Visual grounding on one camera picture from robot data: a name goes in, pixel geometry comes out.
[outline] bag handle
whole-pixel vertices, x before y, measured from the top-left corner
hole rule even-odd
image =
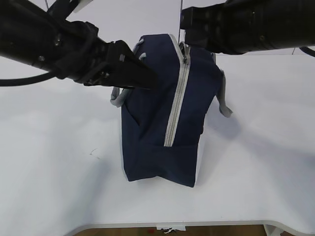
[[[233,113],[233,111],[227,107],[226,102],[225,102],[226,77],[225,77],[225,73],[224,73],[223,70],[221,70],[221,73],[223,74],[222,86],[221,86],[220,91],[217,94],[217,99],[219,101],[221,114],[224,115],[227,118],[230,118],[232,113]]]
[[[133,53],[134,54],[137,54],[139,48],[140,48],[140,45],[144,42],[144,39],[142,38],[137,44],[136,46],[134,47],[133,49]],[[144,60],[144,58],[146,58],[146,54],[143,53],[140,55],[139,57],[139,60]],[[113,91],[112,91],[112,94],[111,94],[111,98],[110,98],[110,103],[112,105],[114,105],[115,107],[117,108],[120,108],[124,105],[126,99],[128,98],[128,96],[131,94],[132,92],[132,89],[123,89],[122,93],[120,93],[120,88],[118,87],[114,87],[113,88]]]

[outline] zipper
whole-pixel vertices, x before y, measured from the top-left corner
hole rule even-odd
[[[170,37],[173,41],[177,56],[180,61],[180,72],[173,100],[172,110],[169,116],[165,133],[164,147],[173,146],[190,71],[190,47],[184,44],[184,51],[182,52],[176,41],[176,38],[173,35],[170,35]]]

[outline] wire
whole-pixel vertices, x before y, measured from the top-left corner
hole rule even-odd
[[[46,74],[37,75],[33,77],[23,78],[23,79],[10,79],[10,80],[0,80],[0,87],[15,87],[32,85],[46,80],[50,80],[57,76],[56,72],[48,72]]]
[[[45,0],[45,3],[46,3],[47,10],[49,10],[49,5],[48,5],[47,0]]]
[[[308,47],[303,47],[303,48],[300,48],[300,49],[301,49],[301,51],[303,53],[306,53],[307,55],[310,55],[310,56],[315,58],[315,51],[314,50],[312,50],[312,49],[310,49]]]
[[[182,21],[182,11],[183,11],[183,0],[181,0],[181,12],[180,12],[180,25],[178,31],[178,43],[181,41],[181,21]]]

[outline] black cable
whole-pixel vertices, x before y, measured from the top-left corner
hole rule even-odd
[[[300,49],[301,49],[301,51],[302,51],[303,53],[306,53],[307,55],[310,55],[310,56],[312,56],[312,57],[315,58],[315,51],[314,51],[314,50],[312,50],[312,49],[310,49],[310,48],[308,48],[308,47],[302,47],[302,48],[300,48]]]
[[[15,87],[32,85],[46,80],[50,80],[57,76],[56,72],[48,72],[46,74],[37,75],[33,77],[23,78],[23,79],[10,79],[10,80],[0,80],[0,87]]]

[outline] gray fabric trim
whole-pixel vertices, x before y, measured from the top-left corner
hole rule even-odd
[[[221,114],[227,118],[230,118],[233,111],[226,106],[226,102],[225,102],[226,77],[225,77],[224,71],[221,70],[221,72],[223,74],[223,82],[222,82],[222,87],[221,87],[219,93],[217,94],[217,99],[219,101]]]
[[[120,89],[117,87],[113,88],[110,103],[114,105],[115,107],[119,108],[122,107],[125,103],[125,100],[128,98],[128,96],[131,93],[131,89],[123,89],[122,93],[120,93]]]
[[[133,53],[134,54],[137,54],[139,48],[140,48],[140,45],[144,42],[144,39],[142,38],[133,48]]]

